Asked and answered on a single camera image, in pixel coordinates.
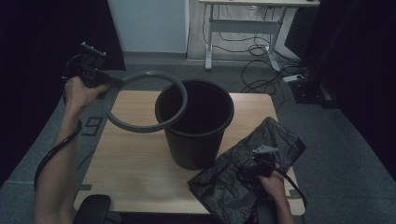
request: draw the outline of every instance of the gray carpet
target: gray carpet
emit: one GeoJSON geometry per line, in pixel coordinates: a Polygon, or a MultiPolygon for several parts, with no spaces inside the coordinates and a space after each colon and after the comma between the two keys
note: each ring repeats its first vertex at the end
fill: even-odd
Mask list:
{"type": "MultiPolygon", "coordinates": [[[[241,67],[216,66],[206,72],[194,65],[133,65],[128,72],[109,71],[123,77],[138,71],[158,70],[179,79],[205,79],[219,84],[228,92],[240,92],[244,87],[241,67]]],[[[249,68],[246,79],[271,79],[272,69],[249,68]]],[[[144,80],[133,88],[162,89],[158,81],[144,80]]],[[[308,207],[304,215],[307,224],[314,223],[396,223],[396,183],[377,156],[338,109],[324,109],[320,105],[295,104],[289,86],[281,81],[266,89],[272,95],[279,122],[295,132],[306,144],[307,150],[294,164],[301,190],[308,207]]],[[[63,115],[60,101],[51,118],[30,150],[0,191],[0,223],[32,223],[33,178],[35,168],[49,150],[63,115]]],[[[80,157],[91,154],[98,144],[106,123],[102,101],[98,100],[83,115],[83,124],[89,118],[102,118],[100,128],[84,127],[79,138],[80,157]]],[[[99,119],[92,119],[91,124],[99,119]]],[[[78,181],[89,166],[90,159],[78,170],[78,181]]],[[[300,217],[297,223],[303,223],[300,217]]]]}

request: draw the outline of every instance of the bucket rim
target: bucket rim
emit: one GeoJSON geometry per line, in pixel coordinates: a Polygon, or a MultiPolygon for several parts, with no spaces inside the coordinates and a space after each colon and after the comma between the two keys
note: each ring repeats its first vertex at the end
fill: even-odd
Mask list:
{"type": "MultiPolygon", "coordinates": [[[[196,82],[196,83],[200,83],[200,84],[204,84],[204,85],[210,86],[210,87],[216,89],[217,91],[221,92],[221,93],[223,94],[223,96],[225,96],[225,98],[226,98],[227,106],[229,107],[230,113],[229,113],[227,119],[225,120],[225,122],[224,122],[223,124],[221,124],[218,128],[216,128],[216,129],[214,129],[214,130],[212,130],[212,131],[209,131],[209,132],[205,132],[205,133],[184,133],[184,132],[180,132],[180,131],[178,131],[178,130],[172,128],[172,126],[169,127],[169,128],[166,128],[166,129],[164,129],[164,130],[165,130],[166,132],[169,132],[169,133],[172,133],[172,134],[176,134],[176,135],[179,135],[179,136],[195,137],[195,138],[198,138],[198,137],[206,137],[206,136],[210,136],[210,135],[217,134],[217,133],[223,133],[223,132],[225,131],[225,129],[226,129],[226,128],[231,124],[231,122],[233,121],[234,106],[233,106],[233,98],[231,97],[230,93],[228,93],[228,92],[227,92],[224,88],[222,88],[220,85],[218,85],[218,84],[216,84],[216,83],[214,83],[214,82],[208,81],[208,80],[202,80],[202,79],[185,79],[185,80],[181,80],[181,82],[183,83],[183,85],[184,85],[185,83],[188,84],[188,83],[196,82]]],[[[162,97],[167,93],[167,91],[168,91],[169,89],[171,89],[172,87],[174,87],[173,84],[170,85],[170,86],[168,86],[168,87],[166,87],[166,88],[160,93],[160,95],[158,96],[157,101],[156,101],[156,103],[155,103],[155,117],[156,117],[156,119],[157,119],[159,122],[162,122],[162,118],[160,117],[160,111],[159,111],[158,104],[159,104],[161,98],[162,98],[162,97]]]]}

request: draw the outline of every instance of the white desk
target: white desk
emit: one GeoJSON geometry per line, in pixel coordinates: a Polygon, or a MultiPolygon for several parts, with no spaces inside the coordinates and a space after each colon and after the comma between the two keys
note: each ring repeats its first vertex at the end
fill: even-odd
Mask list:
{"type": "Polygon", "coordinates": [[[266,47],[267,55],[271,65],[276,71],[280,71],[274,55],[274,48],[282,27],[287,7],[318,7],[319,1],[306,0],[199,0],[200,3],[210,5],[208,39],[206,45],[205,69],[212,69],[212,33],[245,33],[245,34],[269,34],[274,35],[270,45],[266,47]],[[277,21],[239,21],[239,20],[219,20],[213,18],[214,5],[241,5],[241,6],[268,6],[282,7],[281,14],[277,21]]]}

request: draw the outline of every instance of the black bucket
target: black bucket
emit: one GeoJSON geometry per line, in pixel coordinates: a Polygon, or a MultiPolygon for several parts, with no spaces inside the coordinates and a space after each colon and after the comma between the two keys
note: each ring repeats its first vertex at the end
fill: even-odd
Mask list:
{"type": "MultiPolygon", "coordinates": [[[[182,118],[165,130],[174,161],[189,170],[212,165],[219,152],[224,130],[233,120],[233,99],[222,87],[203,80],[182,81],[188,94],[182,118]]],[[[182,95],[174,85],[159,95],[155,116],[159,122],[180,109],[182,95]]]]}

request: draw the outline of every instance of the wooden table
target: wooden table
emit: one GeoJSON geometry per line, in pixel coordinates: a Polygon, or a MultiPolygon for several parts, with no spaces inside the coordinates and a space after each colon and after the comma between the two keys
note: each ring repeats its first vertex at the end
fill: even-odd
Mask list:
{"type": "Polygon", "coordinates": [[[319,0],[199,0],[200,3],[210,5],[208,39],[206,45],[205,69],[212,69],[212,33],[245,33],[245,34],[268,34],[273,35],[267,49],[267,55],[271,65],[276,71],[280,71],[274,55],[277,37],[285,18],[288,7],[318,7],[319,0]],[[241,6],[267,6],[282,7],[277,21],[240,21],[240,20],[219,20],[213,17],[214,5],[241,5],[241,6]]]}
{"type": "MultiPolygon", "coordinates": [[[[136,124],[156,123],[158,91],[121,91],[113,107],[119,119],[136,124]]],[[[269,95],[231,93],[234,118],[226,129],[219,155],[249,135],[266,117],[276,119],[269,95]]],[[[91,194],[111,197],[111,211],[208,214],[189,191],[188,181],[200,171],[179,167],[172,159],[164,131],[131,133],[107,122],[93,155],[83,185],[75,200],[76,209],[91,194]]],[[[292,169],[289,176],[295,180],[292,169]]],[[[285,191],[292,186],[285,182],[285,191]]],[[[304,213],[300,198],[289,197],[291,212],[304,213]]]]}

